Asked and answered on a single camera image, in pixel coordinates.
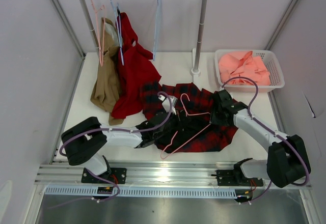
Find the red plaid skirt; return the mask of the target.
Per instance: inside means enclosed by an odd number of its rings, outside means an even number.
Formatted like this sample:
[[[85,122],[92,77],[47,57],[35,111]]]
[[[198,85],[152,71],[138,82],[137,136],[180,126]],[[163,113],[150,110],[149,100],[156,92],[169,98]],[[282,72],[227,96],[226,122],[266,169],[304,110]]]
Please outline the red plaid skirt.
[[[212,93],[206,89],[199,90],[193,83],[179,83],[175,86],[160,85],[158,82],[147,83],[140,90],[140,98],[143,105],[143,114],[146,119],[151,119],[158,112],[166,112],[162,107],[161,101],[158,99],[158,92],[165,92],[168,95],[175,96],[178,101],[175,105],[179,112],[184,111],[180,95],[188,94],[190,102],[186,96],[183,96],[183,102],[190,114],[211,112],[213,106]],[[203,129],[210,120],[210,115],[193,116],[194,122],[186,132],[178,132],[173,140],[173,144],[166,149],[166,153],[171,153],[193,135]],[[191,142],[186,144],[177,152],[219,152],[232,143],[233,137],[238,128],[235,126],[217,126],[210,125],[206,130],[196,136]],[[170,143],[171,139],[162,145],[156,146],[163,150]]]

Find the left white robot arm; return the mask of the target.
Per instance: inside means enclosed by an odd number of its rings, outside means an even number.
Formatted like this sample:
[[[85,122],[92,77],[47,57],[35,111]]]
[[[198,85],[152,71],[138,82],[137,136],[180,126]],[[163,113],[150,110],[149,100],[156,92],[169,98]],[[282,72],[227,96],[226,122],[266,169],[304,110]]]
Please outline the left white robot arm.
[[[176,131],[186,132],[191,124],[185,111],[177,114],[159,112],[150,120],[131,128],[101,124],[97,117],[89,117],[61,135],[63,145],[59,149],[71,166],[81,165],[93,174],[99,183],[110,179],[110,166],[98,151],[104,146],[146,148],[167,142]]]

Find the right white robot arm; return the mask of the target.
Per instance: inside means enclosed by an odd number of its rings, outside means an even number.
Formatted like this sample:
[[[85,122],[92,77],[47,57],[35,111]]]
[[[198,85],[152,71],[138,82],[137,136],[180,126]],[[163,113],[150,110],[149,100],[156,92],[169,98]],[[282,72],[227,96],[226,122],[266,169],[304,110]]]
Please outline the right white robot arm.
[[[289,136],[265,124],[256,117],[250,106],[236,102],[226,90],[215,92],[210,122],[218,126],[235,126],[246,132],[267,152],[266,160],[244,159],[234,165],[233,181],[244,185],[251,178],[269,179],[283,188],[289,184],[298,186],[298,180],[309,181],[311,167],[303,139]]]

